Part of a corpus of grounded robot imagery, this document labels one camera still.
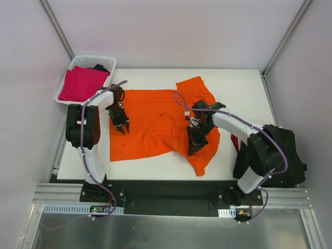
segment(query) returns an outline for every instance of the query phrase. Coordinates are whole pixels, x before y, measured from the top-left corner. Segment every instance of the metal floor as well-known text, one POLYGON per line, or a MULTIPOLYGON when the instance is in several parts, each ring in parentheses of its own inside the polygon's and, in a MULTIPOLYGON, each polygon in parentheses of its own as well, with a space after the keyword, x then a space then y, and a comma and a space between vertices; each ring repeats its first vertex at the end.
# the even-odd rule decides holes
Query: metal floor
MULTIPOLYGON (((55 227, 77 215, 43 214, 55 227)), ((299 210, 265 210, 249 225, 229 218, 114 215, 106 220, 79 219, 48 231, 38 228, 33 248, 310 248, 299 210)))

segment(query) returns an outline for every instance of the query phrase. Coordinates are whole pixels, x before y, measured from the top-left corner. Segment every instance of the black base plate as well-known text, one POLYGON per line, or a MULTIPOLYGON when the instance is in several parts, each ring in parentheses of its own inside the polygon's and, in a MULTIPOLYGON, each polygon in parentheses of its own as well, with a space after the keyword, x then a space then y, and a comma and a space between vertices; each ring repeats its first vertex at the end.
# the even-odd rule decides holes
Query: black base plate
MULTIPOLYGON (((107 181, 107 184, 125 214, 217 217, 218 209, 229 209, 223 194, 236 187, 237 181, 107 181)), ((255 190, 252 196, 243 199, 242 205, 250 205, 252 199, 254 205, 262 206, 258 196, 261 192, 255 190)), ((89 193, 83 187, 80 201, 107 203, 109 195, 89 193)))

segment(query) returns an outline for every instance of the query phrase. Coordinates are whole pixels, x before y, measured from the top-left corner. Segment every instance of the wrinkled fabric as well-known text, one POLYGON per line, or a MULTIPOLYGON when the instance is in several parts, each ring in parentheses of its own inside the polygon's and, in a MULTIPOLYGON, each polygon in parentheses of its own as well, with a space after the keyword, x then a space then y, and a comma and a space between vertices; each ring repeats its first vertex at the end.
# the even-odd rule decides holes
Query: wrinkled fabric
POLYGON ((84 102, 104 85, 109 72, 75 66, 67 70, 59 100, 84 102))
POLYGON ((189 161, 197 176, 205 174, 205 167, 218 150, 220 134, 217 128, 213 129, 207 135, 209 144, 189 157, 186 129, 189 122, 185 120, 185 109, 174 99, 174 93, 182 93, 189 107, 199 100, 204 100, 208 105, 216 101, 201 77, 176 85, 177 90, 125 91, 123 106, 129 117, 130 133, 121 134, 110 122, 111 161, 154 157, 175 151, 189 161))

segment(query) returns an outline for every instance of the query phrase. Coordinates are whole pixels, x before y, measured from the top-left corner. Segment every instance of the metal frame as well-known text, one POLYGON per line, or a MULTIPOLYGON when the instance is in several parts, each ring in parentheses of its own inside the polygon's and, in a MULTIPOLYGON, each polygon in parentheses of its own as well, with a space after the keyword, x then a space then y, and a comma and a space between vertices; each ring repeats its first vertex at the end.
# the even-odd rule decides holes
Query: metal frame
MULTIPOLYGON (((57 21, 48 0, 39 0, 41 6, 43 7, 45 14, 47 15, 51 25, 54 28, 58 38, 60 39, 68 57, 72 59, 75 54, 70 47, 68 40, 64 32, 62 31, 59 22, 57 21)), ((270 61, 268 62, 265 70, 263 71, 262 83, 264 85, 266 95, 269 101, 273 119, 276 125, 280 125, 278 121, 278 115, 274 108, 273 99, 268 89, 268 85, 265 81, 267 74, 270 72, 273 67, 276 59, 279 54, 282 52, 287 41, 291 37, 292 33, 296 29, 297 25, 303 18, 304 14, 310 7, 313 0, 304 0, 299 11, 288 27, 285 35, 282 37, 279 42, 275 52, 273 53, 270 61)), ((57 174, 60 162, 65 147, 65 137, 64 131, 60 134, 58 139, 57 149, 54 156, 54 161, 52 163, 52 170, 50 171, 49 179, 53 174, 57 174)), ((27 219, 26 225, 22 230, 22 236, 18 244, 18 248, 28 249, 32 248, 33 241, 36 237, 37 227, 42 215, 44 204, 48 203, 61 203, 61 204, 81 204, 79 202, 79 196, 81 192, 82 184, 39 184, 36 189, 32 204, 30 206, 30 213, 27 219)), ((322 238, 321 232, 317 225, 313 210, 313 202, 309 196, 308 190, 301 188, 292 188, 292 189, 278 189, 278 188, 267 188, 269 192, 269 201, 267 204, 268 209, 299 209, 301 212, 303 224, 307 233, 307 237, 310 243, 311 248, 326 248, 324 240, 322 238)), ((265 193, 262 193, 262 198, 265 200, 265 193)))
MULTIPOLYGON (((32 203, 82 204, 79 201, 82 184, 38 184, 32 203)), ((265 188, 269 193, 269 209, 312 209, 313 201, 305 188, 265 188)))
MULTIPOLYGON (((38 236, 37 228, 42 215, 45 204, 73 204, 81 205, 79 201, 82 184, 38 184, 36 193, 31 205, 30 215, 18 248, 32 248, 34 239, 38 236)), ((326 246, 321 236, 321 232, 317 226, 313 210, 313 201, 307 189, 302 188, 266 188, 269 193, 267 209, 297 209, 300 210, 303 224, 307 233, 308 241, 312 249, 325 249, 326 246)))
POLYGON ((50 4, 48 3, 47 0, 39 0, 41 6, 43 7, 45 14, 47 15, 50 23, 52 24, 54 31, 56 32, 58 38, 60 39, 64 50, 66 51, 68 57, 70 58, 70 60, 72 60, 75 57, 75 54, 71 48, 71 46, 69 45, 69 42, 66 38, 66 36, 64 35, 60 24, 56 18, 56 16, 53 13, 53 10, 50 6, 50 4))
POLYGON ((273 67, 273 65, 276 61, 276 59, 278 58, 279 54, 281 53, 281 51, 285 47, 287 41, 289 40, 289 38, 293 34, 293 32, 294 32, 295 28, 297 27, 297 25, 299 24, 299 22, 302 20, 304 14, 307 12, 307 10, 310 7, 312 2, 313 2, 313 0, 304 0, 303 1, 300 9, 296 13, 294 19, 292 20, 292 22, 289 25, 286 33, 282 37, 281 41, 279 42, 276 50, 274 51, 274 53, 272 55, 270 61, 268 62, 265 70, 263 71, 262 74, 263 74, 264 78, 266 78, 267 74, 270 72, 271 68, 273 67))

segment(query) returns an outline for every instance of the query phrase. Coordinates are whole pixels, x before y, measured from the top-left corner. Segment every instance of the black cloth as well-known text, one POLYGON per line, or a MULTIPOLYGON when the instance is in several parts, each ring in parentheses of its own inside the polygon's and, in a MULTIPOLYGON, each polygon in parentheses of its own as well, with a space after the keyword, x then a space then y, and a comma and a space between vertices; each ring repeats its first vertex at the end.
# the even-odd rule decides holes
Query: black cloth
POLYGON ((106 73, 109 73, 109 70, 107 70, 106 68, 104 68, 103 65, 101 64, 97 64, 96 66, 94 67, 89 67, 90 69, 95 69, 95 70, 98 70, 98 71, 102 71, 102 72, 106 72, 106 73))
MULTIPOLYGON (((297 155, 294 133, 291 130, 276 128, 269 135, 284 152, 288 162, 288 169, 284 173, 273 174, 271 179, 267 179, 262 184, 262 187, 294 188, 295 185, 303 183, 306 180, 305 171, 307 170, 307 165, 302 163, 297 155)), ((240 179, 248 169, 250 166, 249 156, 248 147, 241 142, 241 148, 233 171, 234 178, 240 179)), ((282 163, 275 171, 281 171, 284 166, 284 163, 282 163)))

